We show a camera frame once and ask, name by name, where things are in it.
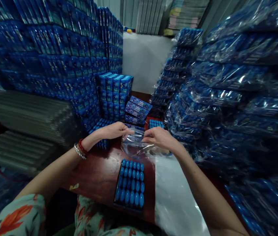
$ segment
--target floral dress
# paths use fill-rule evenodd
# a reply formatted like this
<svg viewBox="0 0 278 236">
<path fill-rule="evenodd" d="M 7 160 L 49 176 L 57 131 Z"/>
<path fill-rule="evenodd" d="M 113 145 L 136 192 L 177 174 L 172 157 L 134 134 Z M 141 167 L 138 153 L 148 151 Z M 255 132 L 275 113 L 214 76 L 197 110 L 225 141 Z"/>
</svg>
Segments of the floral dress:
<svg viewBox="0 0 278 236">
<path fill-rule="evenodd" d="M 113 218 L 98 210 L 97 203 L 78 196 L 75 211 L 75 236 L 151 235 L 129 226 L 111 229 Z M 0 212 L 0 236 L 45 235 L 45 199 L 39 194 L 23 196 L 8 204 Z"/>
</svg>

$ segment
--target finger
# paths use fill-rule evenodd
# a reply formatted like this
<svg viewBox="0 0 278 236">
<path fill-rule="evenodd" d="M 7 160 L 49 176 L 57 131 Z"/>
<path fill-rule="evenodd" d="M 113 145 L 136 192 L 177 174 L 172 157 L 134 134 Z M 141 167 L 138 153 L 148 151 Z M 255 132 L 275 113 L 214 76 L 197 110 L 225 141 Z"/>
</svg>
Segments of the finger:
<svg viewBox="0 0 278 236">
<path fill-rule="evenodd" d="M 142 142 L 144 143 L 155 143 L 156 142 L 156 139 L 155 138 L 151 138 L 151 137 L 145 137 L 142 139 Z"/>
<path fill-rule="evenodd" d="M 124 135 L 124 134 L 134 134 L 134 133 L 135 133 L 134 130 L 128 129 L 128 128 L 125 129 L 125 130 L 122 130 L 121 132 L 122 132 L 123 135 Z"/>
<path fill-rule="evenodd" d="M 153 130 L 152 129 L 148 129 L 144 132 L 144 137 L 150 137 L 153 136 Z"/>
</svg>

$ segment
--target wooden table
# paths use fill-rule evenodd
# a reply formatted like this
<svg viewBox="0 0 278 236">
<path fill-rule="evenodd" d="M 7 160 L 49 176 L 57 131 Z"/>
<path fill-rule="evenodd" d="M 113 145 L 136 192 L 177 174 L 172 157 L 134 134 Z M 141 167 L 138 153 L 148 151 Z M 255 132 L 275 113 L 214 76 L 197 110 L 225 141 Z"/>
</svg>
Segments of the wooden table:
<svg viewBox="0 0 278 236">
<path fill-rule="evenodd" d="M 121 149 L 121 138 L 113 139 L 108 151 L 92 148 L 87 160 L 81 160 L 69 178 L 62 184 L 70 189 L 77 183 L 79 187 L 71 191 L 88 197 L 124 213 L 155 224 L 155 165 L 147 159 L 144 163 L 144 207 L 142 212 L 127 210 L 114 204 L 115 190 L 121 161 L 132 160 Z"/>
</svg>

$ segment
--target blue capsule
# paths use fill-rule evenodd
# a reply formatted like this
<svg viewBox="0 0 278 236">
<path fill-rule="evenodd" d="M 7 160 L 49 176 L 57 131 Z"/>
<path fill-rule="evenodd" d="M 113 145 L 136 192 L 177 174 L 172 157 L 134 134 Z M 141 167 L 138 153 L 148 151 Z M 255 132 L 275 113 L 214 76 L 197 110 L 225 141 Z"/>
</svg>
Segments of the blue capsule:
<svg viewBox="0 0 278 236">
<path fill-rule="evenodd" d="M 133 204 L 134 201 L 135 201 L 135 192 L 131 191 L 131 193 L 130 193 L 130 204 Z"/>
<path fill-rule="evenodd" d="M 127 185 L 127 178 L 124 178 L 122 182 L 122 187 L 125 188 L 126 185 Z"/>
<path fill-rule="evenodd" d="M 118 179 L 118 187 L 120 187 L 122 185 L 122 177 L 119 176 L 119 179 Z"/>
<path fill-rule="evenodd" d="M 124 199 L 125 199 L 125 190 L 123 189 L 120 193 L 120 201 L 123 202 Z"/>
<path fill-rule="evenodd" d="M 139 194 L 136 192 L 135 194 L 135 205 L 138 206 L 139 205 Z"/>
<path fill-rule="evenodd" d="M 139 205 L 142 208 L 144 205 L 144 196 L 142 193 L 140 193 L 140 197 L 139 197 Z"/>
<path fill-rule="evenodd" d="M 144 174 L 143 174 L 143 172 L 140 173 L 140 180 L 141 180 L 141 181 L 144 180 Z"/>
<path fill-rule="evenodd" d="M 128 179 L 128 182 L 127 182 L 127 189 L 130 189 L 131 188 L 131 179 Z"/>
<path fill-rule="evenodd" d="M 115 201 L 118 201 L 118 200 L 119 200 L 120 192 L 121 192 L 121 189 L 120 189 L 120 188 L 117 188 L 117 190 L 116 190 L 116 195 L 115 195 Z"/>
<path fill-rule="evenodd" d="M 140 190 L 140 182 L 137 181 L 136 182 L 136 191 L 139 192 L 139 190 Z"/>
<path fill-rule="evenodd" d="M 132 180 L 131 181 L 131 189 L 134 190 L 136 187 L 136 181 L 135 180 Z"/>
<path fill-rule="evenodd" d="M 140 186 L 141 193 L 144 193 L 144 189 L 145 189 L 144 182 L 141 182 L 141 186 Z"/>
<path fill-rule="evenodd" d="M 128 204 L 130 198 L 130 192 L 129 190 L 126 191 L 126 196 L 125 196 L 125 203 Z"/>
<path fill-rule="evenodd" d="M 125 169 L 123 167 L 120 168 L 120 175 L 123 175 Z"/>
<path fill-rule="evenodd" d="M 128 169 L 126 168 L 124 173 L 123 173 L 124 177 L 127 177 L 128 176 Z"/>
</svg>

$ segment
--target blue product box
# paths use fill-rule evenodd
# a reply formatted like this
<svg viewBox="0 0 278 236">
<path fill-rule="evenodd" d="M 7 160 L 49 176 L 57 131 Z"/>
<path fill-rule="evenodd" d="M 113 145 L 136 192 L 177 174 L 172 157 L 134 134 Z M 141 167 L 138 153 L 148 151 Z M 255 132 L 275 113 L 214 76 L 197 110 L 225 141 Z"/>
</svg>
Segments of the blue product box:
<svg viewBox="0 0 278 236">
<path fill-rule="evenodd" d="M 142 127 L 130 125 L 130 124 L 127 124 L 127 123 L 124 123 L 124 124 L 125 124 L 128 128 L 134 128 L 134 129 L 137 129 L 137 130 L 144 131 L 144 128 L 142 128 Z"/>
<path fill-rule="evenodd" d="M 145 116 L 147 116 L 148 113 L 149 113 L 148 110 L 146 110 L 146 109 L 144 109 L 144 108 L 142 108 L 140 106 L 137 106 L 136 104 L 134 104 L 134 103 L 132 103 L 130 101 L 127 102 L 126 108 L 129 108 L 129 109 L 131 109 L 133 111 L 136 111 L 136 112 L 138 112 L 138 113 L 140 113 L 142 115 L 145 115 Z"/>
<path fill-rule="evenodd" d="M 119 93 L 113 92 L 113 102 L 119 104 Z"/>
<path fill-rule="evenodd" d="M 126 120 L 126 122 L 132 123 L 135 125 L 144 125 L 145 124 L 145 120 L 141 120 L 139 118 L 136 118 L 136 117 L 133 117 L 130 115 L 125 115 L 125 120 Z"/>
<path fill-rule="evenodd" d="M 130 101 L 133 102 L 134 104 L 137 104 L 140 107 L 143 107 L 144 109 L 146 109 L 148 111 L 151 110 L 151 108 L 152 108 L 151 104 L 148 104 L 148 103 L 146 103 L 146 102 L 142 101 L 141 99 L 138 99 L 134 96 L 131 96 Z"/>
</svg>

